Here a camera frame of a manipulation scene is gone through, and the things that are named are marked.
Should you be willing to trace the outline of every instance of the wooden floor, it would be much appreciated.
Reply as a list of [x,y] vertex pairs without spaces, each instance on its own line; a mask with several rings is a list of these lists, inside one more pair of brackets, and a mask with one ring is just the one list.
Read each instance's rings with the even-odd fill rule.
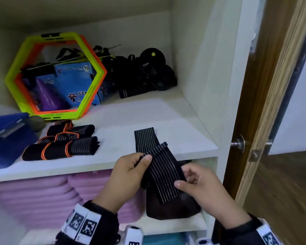
[[306,152],[263,156],[244,208],[285,245],[306,244]]

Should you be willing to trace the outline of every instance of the shelf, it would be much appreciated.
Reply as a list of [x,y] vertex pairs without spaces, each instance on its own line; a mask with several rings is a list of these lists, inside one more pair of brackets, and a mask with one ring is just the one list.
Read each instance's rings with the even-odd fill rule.
[[[157,235],[174,232],[207,230],[207,224],[202,213],[196,214],[190,218],[156,220],[144,216],[137,222],[129,223],[140,227],[144,235]],[[128,224],[120,224],[119,229],[124,231]],[[55,237],[60,229],[38,229],[29,230],[19,245],[43,245],[53,244]]]
[[101,143],[94,156],[45,162],[19,158],[12,166],[0,169],[0,181],[113,168],[120,156],[135,152],[134,131],[149,127],[154,127],[160,143],[168,143],[178,161],[218,156],[218,147],[177,88],[125,99],[113,96],[73,123],[95,125],[94,136]]

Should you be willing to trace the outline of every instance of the fingernail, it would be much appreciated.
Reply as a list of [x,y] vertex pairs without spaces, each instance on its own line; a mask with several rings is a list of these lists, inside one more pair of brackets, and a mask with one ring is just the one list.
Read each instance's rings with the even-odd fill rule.
[[180,181],[175,181],[175,187],[179,188],[180,187]]
[[146,155],[143,157],[143,159],[146,159],[147,161],[152,161],[152,156],[151,155]]

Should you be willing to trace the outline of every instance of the brown door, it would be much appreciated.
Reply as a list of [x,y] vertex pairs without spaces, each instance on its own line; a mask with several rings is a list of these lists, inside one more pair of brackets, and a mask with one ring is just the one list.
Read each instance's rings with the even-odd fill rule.
[[266,0],[256,50],[248,58],[233,140],[246,140],[243,154],[231,148],[224,177],[243,205],[306,35],[306,0]]

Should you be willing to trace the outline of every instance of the hand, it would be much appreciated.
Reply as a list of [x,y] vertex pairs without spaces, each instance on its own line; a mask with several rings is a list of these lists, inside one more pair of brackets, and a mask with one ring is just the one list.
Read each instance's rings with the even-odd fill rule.
[[231,229],[251,220],[210,169],[189,163],[182,166],[182,170],[188,182],[175,181],[175,187],[194,197],[202,209],[214,216],[224,228]]
[[92,202],[117,213],[124,203],[135,196],[144,172],[152,161],[152,156],[146,155],[135,167],[142,155],[143,153],[133,153],[120,157],[114,165],[109,181]]

